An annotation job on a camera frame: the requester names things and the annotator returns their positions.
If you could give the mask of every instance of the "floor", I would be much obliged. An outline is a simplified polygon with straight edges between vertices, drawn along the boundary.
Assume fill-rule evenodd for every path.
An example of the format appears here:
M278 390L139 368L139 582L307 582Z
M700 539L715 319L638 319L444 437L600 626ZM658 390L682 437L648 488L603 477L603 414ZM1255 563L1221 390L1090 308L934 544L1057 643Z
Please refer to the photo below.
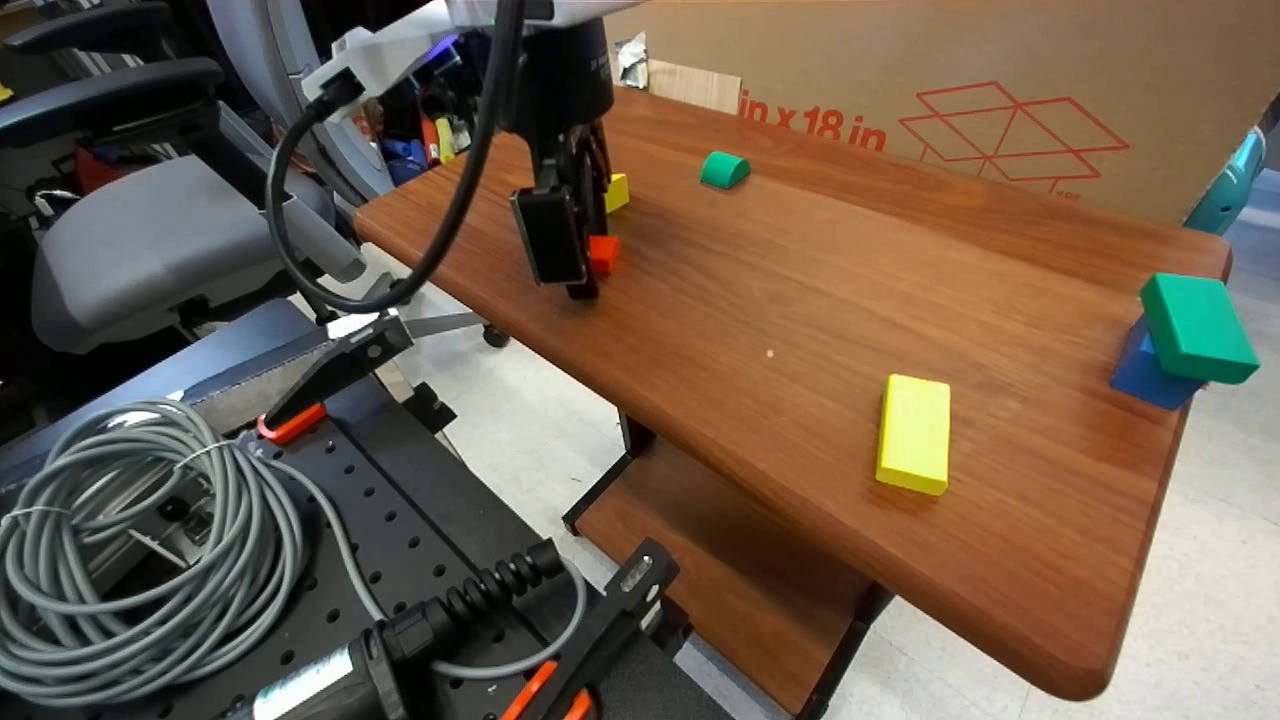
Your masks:
M1232 293L1262 351L1249 390L1200 393L1171 472L1148 578L1113 687L1063 705L896 601L852 660L827 720L845 716L1274 716L1280 708L1280 178L1266 173L1228 232ZM564 536L564 508L613 463L613 407L512 345L481 333L419 339L382 379L432 379L458 414L456 454L539 533L556 536L589 578L607 562ZM779 716L715 651L680 656L731 716Z

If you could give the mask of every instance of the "wooden table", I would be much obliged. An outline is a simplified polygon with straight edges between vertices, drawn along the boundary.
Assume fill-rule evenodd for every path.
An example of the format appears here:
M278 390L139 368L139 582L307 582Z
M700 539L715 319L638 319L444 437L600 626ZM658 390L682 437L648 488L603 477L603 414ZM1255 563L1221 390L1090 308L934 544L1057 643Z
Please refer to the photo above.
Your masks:
M788 670L840 643L858 578L1057 695L1102 693L1184 422L1113 393L1109 373L1135 289L1154 267L1221 277L1228 250L652 95L621 95L607 139L636 199L595 304L531 284L506 211L528 186L516 139L438 267L438 289L662 437L600 495L629 502L595 533L682 539L696 626L711 643L755 632L729 656L791 712L812 670ZM755 178L700 187L708 147ZM357 227L414 259L453 182L432 173ZM870 479L886 373L954 390L943 502Z

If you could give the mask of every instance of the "blue block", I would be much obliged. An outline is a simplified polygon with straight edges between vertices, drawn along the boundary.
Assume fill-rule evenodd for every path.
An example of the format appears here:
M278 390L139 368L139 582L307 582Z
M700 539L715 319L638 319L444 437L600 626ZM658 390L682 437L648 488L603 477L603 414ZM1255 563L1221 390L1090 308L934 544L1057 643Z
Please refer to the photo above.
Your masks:
M1154 345L1145 319L1133 323L1117 376L1117 393L1126 393L1154 407L1188 407L1193 398L1202 390L1200 379L1169 376L1154 362Z

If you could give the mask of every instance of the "gray cable bundle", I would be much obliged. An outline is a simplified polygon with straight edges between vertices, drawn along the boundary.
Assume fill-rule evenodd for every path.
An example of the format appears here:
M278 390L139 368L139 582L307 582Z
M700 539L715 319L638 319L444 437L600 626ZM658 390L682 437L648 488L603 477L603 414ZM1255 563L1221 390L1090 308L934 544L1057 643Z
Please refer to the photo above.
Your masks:
M78 424L0 520L0 687L43 708L98 708L245 656L303 574L303 530L278 477L307 485L219 441L185 404ZM191 479L213 495L198 556L157 587L102 601L88 552Z

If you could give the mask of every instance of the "cardboard box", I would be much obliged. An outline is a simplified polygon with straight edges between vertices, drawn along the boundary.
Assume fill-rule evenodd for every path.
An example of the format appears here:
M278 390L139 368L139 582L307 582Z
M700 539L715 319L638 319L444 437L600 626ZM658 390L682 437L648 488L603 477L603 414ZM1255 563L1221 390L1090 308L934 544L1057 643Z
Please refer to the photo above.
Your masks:
M1274 0L648 0L607 26L740 78L745 119L1154 224L1280 92Z

